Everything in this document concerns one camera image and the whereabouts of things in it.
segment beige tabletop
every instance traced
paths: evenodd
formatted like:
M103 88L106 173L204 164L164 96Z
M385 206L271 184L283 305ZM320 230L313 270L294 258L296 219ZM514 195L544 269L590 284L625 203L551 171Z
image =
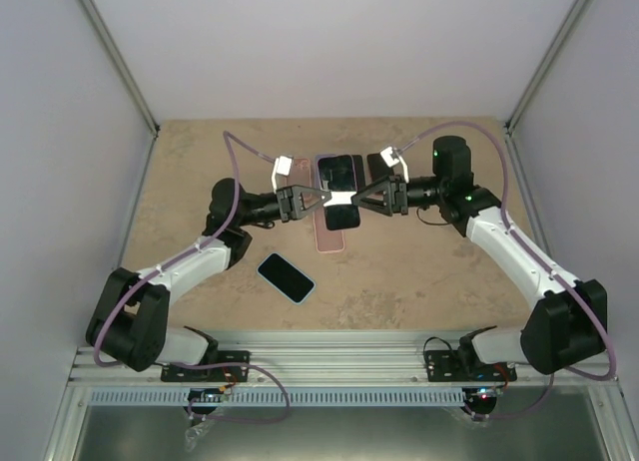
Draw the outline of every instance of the beige tabletop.
M492 119L468 119L502 140ZM401 147L447 119L367 118L310 120L172 121L162 126L134 220L125 267L157 264L192 243L202 232L211 188L232 175L222 131L229 130L276 157L311 160L318 154L378 152ZM471 129L440 135L465 138L472 149L475 181L501 196L496 152ZM414 176L431 174L432 137L405 154ZM271 190L272 166L237 147L241 183L247 192ZM514 177L509 210L523 228L528 222ZM346 230L345 250L317 252L313 217L273 230L246 228L253 243L244 259L184 295L170 311L173 325L201 329L465 329L521 323L528 307L512 282L483 251L452 227L428 227L415 216L387 218L360 211L361 226ZM424 214L441 221L436 209ZM256 269L281 253L317 283L294 305Z

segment smartphone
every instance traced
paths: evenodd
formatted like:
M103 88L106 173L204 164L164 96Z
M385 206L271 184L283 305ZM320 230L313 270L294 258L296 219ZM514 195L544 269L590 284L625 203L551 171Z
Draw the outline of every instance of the smartphone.
M394 175L394 170L386 164L380 154L369 154L366 156L366 161L372 182Z
M318 161L321 188L332 192L356 192L355 169L350 155L328 157ZM353 205L324 208L326 228L330 231L359 227L359 209Z
M316 189L321 188L320 174L317 170L318 162L321 159L327 157L334 157L334 155L318 155L315 159L315 176L314 187ZM342 230L329 230L326 227L326 218L324 215L324 208L315 210L313 212L313 225L316 229L316 248L320 253L338 253L343 251L345 243L343 239Z
M277 253L267 256L258 274L294 304L303 303L316 288L312 279Z
M289 187L292 185L311 186L311 161L309 159L293 159L291 172L287 177L287 185ZM308 203L313 198L313 194L303 194L302 198L305 203Z
M355 170L355 186L361 190L366 186L366 174L363 170L363 157L361 155L351 155L352 166Z

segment phone case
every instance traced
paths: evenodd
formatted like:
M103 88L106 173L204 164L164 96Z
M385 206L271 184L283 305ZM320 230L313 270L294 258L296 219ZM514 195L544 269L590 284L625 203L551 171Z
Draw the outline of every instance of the phone case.
M311 186L311 161L309 159L293 159L291 172L287 177L287 185ZM305 203L308 203L312 197L313 194L303 194L302 196Z
M315 159L315 187L320 187L320 175L318 174L318 161L325 157L333 157L333 155L318 155ZM323 209L315 210L313 213L313 224L316 229L316 248L320 253L338 253L343 251L345 243L343 239L343 230L331 231L326 227L326 218Z

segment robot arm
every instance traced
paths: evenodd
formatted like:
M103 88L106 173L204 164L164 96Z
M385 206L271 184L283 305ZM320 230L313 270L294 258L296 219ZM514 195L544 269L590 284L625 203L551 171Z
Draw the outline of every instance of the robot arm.
M470 149L459 137L441 137L433 144L434 177L410 179L406 164L393 150L381 152L386 162L403 166L404 175L376 181L352 197L354 205L387 216L407 215L409 207L438 206L459 234L480 246L515 283L530 306L524 327L480 329L460 339L458 358L472 372L498 362L532 365L543 374L598 354L605 349L597 329L557 280L561 277L586 301L606 327L607 295L596 280L582 282L546 255L511 220L504 223L501 201L474 184ZM382 200L370 194L383 193ZM552 268L550 273L543 265Z
M239 203L229 226L216 239L209 240L208 236L231 212L233 192L233 179L216 183L203 236L180 253L138 272L120 267L111 273L87 328L89 344L96 344L108 316L124 294L141 279L156 272L127 302L129 306L137 307L137 312L124 309L118 312L104 337L101 351L136 371L144 371L153 363L195 365L216 361L217 342L214 339L190 328L168 327L169 307L208 277L229 269L242 259L252 238L241 227L251 225L268 229L275 221L300 220L331 199L330 192L308 187L274 187L273 193L261 195L248 194L240 187ZM307 207L304 194L314 195L317 201Z

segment blue phone case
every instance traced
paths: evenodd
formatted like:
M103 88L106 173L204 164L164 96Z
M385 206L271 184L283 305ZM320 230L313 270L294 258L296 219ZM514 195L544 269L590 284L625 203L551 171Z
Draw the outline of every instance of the blue phone case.
M273 288L275 288L277 291L279 291L279 292L282 294L282 296L283 296L284 298L286 298L288 301L290 301L292 304L297 305L297 304L302 304L302 303L304 303L304 302L307 300L307 298L308 298L309 296L311 296L311 293L313 293L313 292L316 290L316 286L317 286L316 281L315 281L314 279L312 279L310 276L308 276L306 273L304 273L303 271L301 271L298 267L296 267L296 266L295 266L294 264L292 264L290 261L288 261L288 260L287 260L284 256L282 256L282 259L283 259L286 263L288 263L290 266L292 266L292 267L293 267L293 268L295 268L297 271L299 271L301 274L303 274L303 275L304 275L306 278L308 278L308 279L311 281L311 283L313 284L313 288L311 288L311 290L307 293L307 295L303 298L303 300L302 300L302 301L300 301L300 302L295 302L295 301L293 301L293 300L292 300L292 299L291 299L291 298L290 298L290 297L289 297L286 293L284 293L283 291L281 291L281 290L280 290L277 286L275 286L274 284L272 284L272 283L271 283L271 282L270 282L270 281L269 281L269 280L268 280L268 279L267 279L267 278L266 278L263 274L261 274L261 273L260 273L260 266L262 266L262 265L264 264L264 262L265 262L267 259L269 259L269 256L271 256L272 254L276 254L277 256L282 256L280 253L277 253L277 252L275 252L275 251L274 251L273 253L269 253L269 255L268 255L266 258L264 258L264 260L262 261L262 263L260 263L260 264L258 265L258 267L256 268L256 272L258 273L258 275L259 275L259 276L261 276L261 277L262 277L262 279L263 279L266 283L268 283L270 286L272 286L272 287L273 287Z

